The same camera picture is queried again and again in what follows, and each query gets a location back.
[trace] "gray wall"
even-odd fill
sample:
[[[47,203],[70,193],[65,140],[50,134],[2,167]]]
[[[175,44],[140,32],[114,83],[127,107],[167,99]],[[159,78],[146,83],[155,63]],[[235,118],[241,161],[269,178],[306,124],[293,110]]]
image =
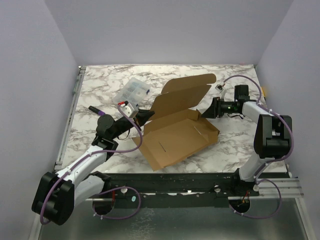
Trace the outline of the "gray wall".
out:
[[[45,0],[79,65],[257,64],[292,0]]]
[[[290,115],[295,148],[290,169],[298,176],[320,239],[320,1],[295,0],[257,65],[268,106]]]
[[[43,0],[0,1],[0,239],[28,239],[78,67]]]

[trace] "white marble surface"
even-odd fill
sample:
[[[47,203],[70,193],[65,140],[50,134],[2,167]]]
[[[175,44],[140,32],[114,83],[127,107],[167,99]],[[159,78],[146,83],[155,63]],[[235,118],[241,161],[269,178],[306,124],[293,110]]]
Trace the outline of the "white marble surface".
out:
[[[253,65],[103,65],[88,66],[86,68],[80,97],[76,106],[75,116],[68,139],[63,167],[66,167],[90,146],[95,137],[98,115],[88,110],[90,105],[97,107],[107,114],[118,119],[118,113],[112,98],[129,81],[135,77],[151,85],[150,93],[139,104],[142,109],[149,109],[160,94],[164,84],[173,78],[214,73],[217,81],[200,104],[196,107],[204,112],[211,104],[212,98],[218,96],[215,85],[232,75],[245,75],[258,82]],[[257,99],[257,87],[245,78],[233,78],[225,86],[226,101],[233,101],[234,86],[248,84],[251,99]],[[211,145],[200,152],[188,157],[186,160],[164,169],[157,173],[230,173],[241,167],[253,152],[253,141],[256,124],[245,117],[229,118],[224,116],[219,119],[209,119],[220,134],[218,143]],[[130,136],[137,136],[134,129]],[[136,145],[128,137],[126,140],[117,140],[118,150],[132,149]],[[148,161],[139,150],[130,153],[116,153],[107,162],[96,170],[103,173],[152,173]],[[286,172],[283,162],[271,164],[266,172]]]

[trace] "open cardboard box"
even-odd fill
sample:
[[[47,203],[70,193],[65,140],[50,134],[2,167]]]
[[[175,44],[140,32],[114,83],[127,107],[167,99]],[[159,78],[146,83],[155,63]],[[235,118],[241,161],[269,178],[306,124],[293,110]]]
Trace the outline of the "open cardboard box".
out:
[[[154,115],[144,125],[139,150],[152,169],[174,165],[218,142],[219,130],[198,110],[199,104],[216,82],[214,74],[174,78],[168,81],[151,107]],[[132,138],[136,145],[140,138]]]

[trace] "wire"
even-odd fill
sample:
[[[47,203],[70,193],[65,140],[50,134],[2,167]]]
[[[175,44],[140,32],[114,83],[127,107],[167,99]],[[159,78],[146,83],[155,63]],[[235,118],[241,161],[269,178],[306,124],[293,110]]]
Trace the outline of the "wire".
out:
[[[270,214],[269,216],[251,216],[251,215],[247,215],[247,214],[244,214],[244,213],[241,213],[241,212],[236,211],[236,210],[230,205],[230,208],[233,210],[233,212],[234,212],[235,214],[241,215],[241,216],[243,216],[243,217],[247,217],[247,218],[251,218],[251,219],[268,219],[268,218],[273,217],[274,215],[276,215],[276,214],[279,212],[279,210],[280,210],[280,208],[281,208],[281,206],[282,206],[282,196],[281,196],[281,192],[280,192],[278,186],[277,186],[273,181],[271,181],[271,180],[269,180],[269,179],[261,179],[261,180],[257,181],[257,175],[258,175],[258,174],[260,173],[260,171],[263,170],[268,164],[286,160],[286,159],[291,155],[291,153],[292,153],[293,150],[294,150],[294,146],[295,146],[294,135],[293,135],[290,127],[288,126],[288,124],[285,122],[285,120],[284,120],[279,114],[277,114],[276,112],[272,111],[272,109],[268,109],[267,107],[262,106],[262,104],[261,104],[262,91],[261,91],[261,88],[259,87],[259,85],[258,85],[253,79],[251,79],[251,78],[248,77],[248,76],[244,76],[244,75],[233,75],[233,76],[230,76],[230,77],[226,78],[226,79],[223,81],[223,83],[225,83],[225,82],[228,81],[229,79],[232,79],[232,78],[235,78],[235,77],[245,78],[245,79],[250,80],[252,83],[254,83],[254,85],[255,85],[255,86],[258,88],[258,90],[259,90],[259,97],[258,97],[258,99],[256,100],[257,106],[260,107],[261,109],[263,109],[264,111],[269,112],[270,114],[276,116],[276,117],[283,123],[283,125],[284,125],[285,128],[288,130],[289,135],[290,135],[291,147],[290,147],[289,152],[288,152],[285,156],[283,156],[283,157],[281,157],[281,158],[277,158],[277,159],[273,159],[273,160],[269,160],[269,161],[265,162],[263,165],[261,165],[261,166],[258,168],[258,170],[257,170],[257,171],[254,173],[254,175],[253,175],[254,180],[255,180],[255,184],[259,185],[260,183],[267,181],[267,182],[270,182],[271,184],[273,184],[273,185],[275,186],[275,188],[277,189],[277,191],[278,191],[278,193],[279,193],[279,200],[280,200],[280,202],[279,202],[279,205],[278,205],[277,209],[275,210],[275,212],[272,213],[272,214]]]
[[[53,191],[55,190],[55,188],[58,186],[58,184],[69,174],[71,174],[71,172],[80,164],[82,163],[84,160],[86,160],[87,158],[89,158],[92,154],[100,154],[100,153],[130,153],[133,152],[135,150],[137,150],[141,145],[142,145],[142,141],[143,141],[143,136],[142,133],[140,131],[140,129],[138,128],[138,126],[127,116],[125,115],[125,113],[123,111],[121,111],[120,109],[120,105],[117,105],[117,109],[118,111],[136,128],[136,130],[139,133],[140,136],[140,143],[133,149],[130,150],[99,150],[99,151],[93,151],[87,155],[85,155],[84,157],[82,157],[79,161],[77,161],[70,169],[69,171],[66,171],[51,187],[51,189],[49,190],[48,194],[46,195],[44,202],[42,204],[42,208],[40,211],[40,223],[42,225],[46,225],[48,223],[50,223],[51,221],[45,221],[44,220],[44,213],[45,213],[45,209],[46,209],[46,205],[49,201],[49,198],[51,196],[51,194],[53,193]]]
[[[136,207],[136,210],[133,213],[131,213],[130,215],[128,215],[128,216],[106,216],[106,215],[97,214],[95,206],[93,205],[93,207],[92,207],[92,209],[94,211],[94,215],[93,216],[97,215],[97,216],[99,216],[101,218],[104,218],[104,219],[123,220],[123,219],[131,218],[133,215],[135,215],[137,212],[139,212],[139,209],[140,209],[140,206],[141,206],[141,197],[140,197],[139,192],[133,187],[130,187],[130,186],[119,186],[119,187],[110,189],[108,191],[101,192],[101,193],[99,193],[97,195],[107,194],[107,193],[110,193],[112,191],[116,191],[116,190],[119,190],[119,189],[130,189],[130,190],[133,190],[137,194],[139,203],[138,203],[138,206]]]

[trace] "purple cable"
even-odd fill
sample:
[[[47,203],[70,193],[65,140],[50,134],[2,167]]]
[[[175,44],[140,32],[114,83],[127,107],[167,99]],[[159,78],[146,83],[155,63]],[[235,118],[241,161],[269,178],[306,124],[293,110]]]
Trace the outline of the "purple cable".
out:
[[[82,163],[84,160],[86,160],[88,157],[90,157],[92,154],[100,154],[100,153],[130,153],[130,152],[133,152],[135,150],[137,150],[141,145],[142,145],[142,141],[143,141],[143,136],[142,136],[142,133],[140,131],[140,129],[138,128],[138,126],[127,116],[124,114],[123,111],[121,111],[120,109],[120,105],[117,106],[117,109],[118,111],[135,127],[135,129],[138,131],[139,133],[139,136],[140,136],[140,143],[133,149],[130,149],[130,150],[99,150],[99,151],[93,151],[91,152],[90,154],[87,154],[85,155],[83,158],[81,158],[77,163],[75,163],[70,169],[69,171],[70,172],[65,172],[65,174],[63,174],[56,182],[55,184],[53,184],[53,186],[51,187],[51,189],[49,190],[48,194],[46,195],[45,199],[44,199],[44,202],[42,204],[42,208],[41,208],[41,211],[40,211],[40,223],[42,225],[46,225],[48,223],[50,223],[51,221],[45,221],[44,220],[44,213],[45,213],[45,209],[46,209],[46,205],[48,203],[48,200],[51,196],[51,194],[53,193],[53,191],[55,190],[55,188],[57,187],[57,185],[68,175],[70,174],[80,163]]]
[[[136,210],[135,210],[133,213],[131,213],[130,215],[128,215],[128,216],[118,216],[118,217],[117,217],[117,216],[105,216],[105,215],[99,215],[99,214],[97,214],[97,213],[96,213],[95,206],[93,206],[93,211],[94,211],[94,214],[95,214],[95,215],[97,215],[97,216],[99,216],[99,217],[102,217],[102,218],[104,218],[104,219],[123,220],[123,219],[131,218],[133,215],[135,215],[135,214],[139,211],[140,206],[141,206],[141,197],[140,197],[139,192],[138,192],[136,189],[134,189],[133,187],[130,187],[130,186],[119,186],[119,187],[110,189],[110,190],[108,190],[108,191],[101,192],[101,193],[99,193],[99,194],[97,194],[97,195],[107,194],[107,193],[110,193],[110,192],[113,192],[113,191],[116,191],[116,190],[119,190],[119,189],[131,189],[131,190],[133,190],[133,191],[137,194],[138,199],[139,199],[139,203],[138,203],[138,206],[136,207]]]
[[[254,174],[255,184],[259,185],[261,182],[268,181],[268,182],[272,183],[272,184],[275,186],[275,188],[277,189],[277,191],[278,191],[278,193],[279,193],[279,201],[280,201],[280,202],[279,202],[279,205],[278,205],[277,209],[275,210],[275,212],[272,213],[272,214],[269,215],[269,216],[251,216],[251,215],[243,214],[243,213],[241,213],[241,212],[236,211],[236,210],[230,205],[230,208],[233,210],[233,212],[234,212],[235,214],[241,215],[241,216],[243,216],[243,217],[247,217],[247,218],[250,218],[250,219],[268,219],[268,218],[273,217],[274,215],[276,215],[276,214],[279,212],[279,210],[280,210],[280,208],[281,208],[281,206],[282,206],[282,196],[281,196],[281,193],[280,193],[280,190],[279,190],[278,186],[277,186],[273,181],[271,181],[271,180],[269,180],[269,179],[261,179],[261,180],[257,181],[257,175],[260,173],[260,171],[261,171],[262,169],[264,169],[264,167],[266,166],[266,164],[283,161],[283,160],[287,159],[287,158],[291,155],[291,153],[292,153],[293,150],[294,150],[294,146],[295,146],[294,135],[293,135],[290,127],[288,126],[288,124],[285,122],[285,120],[283,120],[282,117],[279,116],[279,114],[275,113],[275,112],[272,111],[271,109],[266,108],[265,106],[262,106],[262,104],[260,103],[260,100],[261,100],[261,98],[262,98],[262,91],[261,91],[261,88],[259,87],[259,85],[258,85],[253,79],[251,79],[251,78],[248,77],[248,76],[244,76],[244,75],[233,75],[233,76],[230,76],[230,77],[226,78],[223,82],[225,83],[225,82],[228,81],[229,79],[232,79],[232,78],[235,78],[235,77],[241,77],[241,78],[248,79],[248,80],[250,80],[251,82],[253,82],[254,85],[256,85],[256,87],[257,87],[258,90],[259,90],[259,97],[258,97],[258,99],[256,100],[256,104],[258,105],[258,107],[260,107],[261,109],[265,110],[266,112],[268,112],[268,113],[276,116],[276,117],[283,123],[283,125],[285,126],[285,128],[288,130],[288,132],[289,132],[289,134],[290,134],[291,147],[290,147],[290,150],[289,150],[289,152],[287,153],[287,155],[285,155],[285,156],[283,156],[283,157],[281,157],[281,158],[278,158],[278,159],[274,159],[274,160],[269,160],[269,161],[267,161],[264,165],[262,165],[261,167],[259,167],[258,170],[257,170],[257,171],[255,172],[255,174]]]

